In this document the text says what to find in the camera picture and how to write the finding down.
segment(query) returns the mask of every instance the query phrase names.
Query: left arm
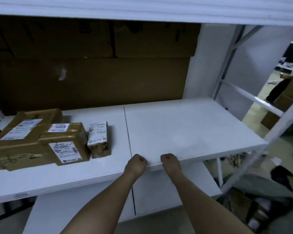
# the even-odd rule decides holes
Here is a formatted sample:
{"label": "left arm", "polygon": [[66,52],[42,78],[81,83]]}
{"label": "left arm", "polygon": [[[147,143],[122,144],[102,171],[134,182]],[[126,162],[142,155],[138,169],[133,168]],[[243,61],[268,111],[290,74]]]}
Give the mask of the left arm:
{"label": "left arm", "polygon": [[118,223],[132,185],[147,166],[144,157],[136,154],[124,173],[110,186],[90,200],[69,222],[61,234],[112,234]]}

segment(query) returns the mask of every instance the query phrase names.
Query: floor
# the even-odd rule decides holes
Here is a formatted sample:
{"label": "floor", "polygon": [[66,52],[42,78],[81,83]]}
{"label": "floor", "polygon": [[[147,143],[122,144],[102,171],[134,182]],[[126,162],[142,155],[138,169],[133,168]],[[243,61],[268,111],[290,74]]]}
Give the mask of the floor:
{"label": "floor", "polygon": [[[277,71],[274,71],[267,84],[263,87],[259,94],[259,98],[265,99],[272,88],[280,81]],[[259,136],[264,137],[269,131],[261,125],[261,120],[265,116],[267,110],[263,107],[253,104],[246,114],[243,122],[251,128]],[[269,178],[269,171],[275,166],[270,160],[273,157],[278,157],[282,160],[282,165],[293,173],[293,138],[279,138],[273,145],[268,148],[267,159],[260,164],[258,168],[254,168],[254,172]],[[215,161],[205,162],[207,168],[214,177],[217,177],[217,169]],[[223,161],[223,176],[234,172],[234,168],[227,160]],[[13,215],[5,220],[0,221],[0,233],[21,234],[31,208],[17,215]],[[121,223],[117,226],[115,234],[123,233],[171,233],[171,234],[191,234],[195,233],[190,220],[183,207],[167,210],[157,214],[137,218],[131,221]]]}

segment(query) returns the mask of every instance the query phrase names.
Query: fist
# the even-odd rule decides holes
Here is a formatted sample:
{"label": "fist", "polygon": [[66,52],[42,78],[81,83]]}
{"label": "fist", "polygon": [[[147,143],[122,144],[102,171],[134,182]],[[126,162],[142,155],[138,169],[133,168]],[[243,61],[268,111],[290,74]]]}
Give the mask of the fist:
{"label": "fist", "polygon": [[181,174],[180,162],[172,153],[163,154],[160,157],[167,175],[172,179]]}
{"label": "fist", "polygon": [[144,173],[147,167],[147,161],[139,154],[135,154],[127,163],[124,173],[130,174],[133,178],[138,179]]}

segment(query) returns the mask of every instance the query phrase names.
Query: black pants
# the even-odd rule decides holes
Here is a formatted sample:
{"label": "black pants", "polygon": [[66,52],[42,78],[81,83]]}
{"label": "black pants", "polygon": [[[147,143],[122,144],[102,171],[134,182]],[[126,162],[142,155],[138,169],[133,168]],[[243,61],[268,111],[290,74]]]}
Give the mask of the black pants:
{"label": "black pants", "polygon": [[284,79],[279,84],[277,84],[270,92],[270,94],[267,96],[266,100],[268,102],[274,102],[280,94],[286,89],[286,87],[289,85],[292,79]]}

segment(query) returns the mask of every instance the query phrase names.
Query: shelf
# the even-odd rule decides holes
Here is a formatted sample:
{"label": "shelf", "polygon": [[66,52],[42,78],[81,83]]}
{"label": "shelf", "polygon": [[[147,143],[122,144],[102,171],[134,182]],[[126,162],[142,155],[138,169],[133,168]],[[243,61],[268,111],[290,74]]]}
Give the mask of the shelf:
{"label": "shelf", "polygon": [[[89,124],[107,121],[112,129],[112,155],[64,166],[56,164],[0,171],[0,203],[117,178],[131,158],[123,106],[63,111],[64,120]],[[0,122],[3,129],[13,117]]]}
{"label": "shelf", "polygon": [[125,105],[132,155],[162,169],[160,156],[183,164],[252,151],[267,142],[211,98]]}
{"label": "shelf", "polygon": [[[183,166],[182,172],[208,196],[222,194],[203,162]],[[182,205],[175,186],[164,170],[143,174],[133,185],[133,197],[137,216]]]}
{"label": "shelf", "polygon": [[[183,167],[183,173],[207,195],[221,194],[202,162]],[[110,183],[103,182],[38,196],[23,234],[60,233],[76,213]],[[134,184],[133,193],[137,216],[130,192],[120,222],[181,205],[176,188],[163,170],[143,174]]]}
{"label": "shelf", "polygon": [[0,0],[0,15],[293,26],[293,0]]}
{"label": "shelf", "polygon": [[[38,196],[23,234],[59,234],[88,201],[111,183],[102,182]],[[119,221],[134,216],[133,195],[130,191]]]}

